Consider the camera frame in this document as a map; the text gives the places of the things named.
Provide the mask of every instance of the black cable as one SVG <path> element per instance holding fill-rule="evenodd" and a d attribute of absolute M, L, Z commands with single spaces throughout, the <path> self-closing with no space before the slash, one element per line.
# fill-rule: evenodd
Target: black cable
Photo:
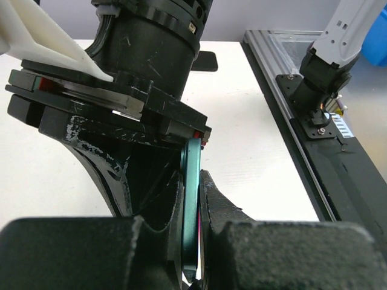
<path fill-rule="evenodd" d="M 105 44 L 114 23 L 114 15 L 103 15 L 100 21 L 96 38 L 85 51 L 90 57 L 96 56 Z"/>

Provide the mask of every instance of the white table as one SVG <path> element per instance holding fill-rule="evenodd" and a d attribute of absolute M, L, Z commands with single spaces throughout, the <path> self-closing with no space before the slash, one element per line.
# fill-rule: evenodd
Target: white table
<path fill-rule="evenodd" d="M 192 72 L 182 99 L 207 115 L 213 129 L 202 169 L 254 219 L 317 221 L 240 44 L 203 42 L 202 49 L 216 53 L 219 70 Z M 11 94 L 3 87 L 20 61 L 0 56 L 0 68 L 0 228 L 22 217 L 110 216 L 69 151 L 7 115 Z"/>

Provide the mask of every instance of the white plastic part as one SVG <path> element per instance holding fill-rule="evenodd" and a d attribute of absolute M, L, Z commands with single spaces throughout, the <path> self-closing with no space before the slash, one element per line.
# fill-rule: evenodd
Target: white plastic part
<path fill-rule="evenodd" d="M 0 50 L 112 82 L 81 47 L 33 0 L 0 0 Z"/>
<path fill-rule="evenodd" d="M 339 67 L 350 63 L 387 0 L 341 0 L 327 28 L 313 44 L 316 55 Z"/>

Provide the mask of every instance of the wall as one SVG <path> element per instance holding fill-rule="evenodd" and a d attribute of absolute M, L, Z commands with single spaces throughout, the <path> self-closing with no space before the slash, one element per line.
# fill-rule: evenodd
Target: wall
<path fill-rule="evenodd" d="M 214 0 L 203 40 L 241 41 L 246 29 L 323 30 L 339 0 Z M 41 0 L 75 39 L 92 39 L 98 18 L 90 0 Z"/>

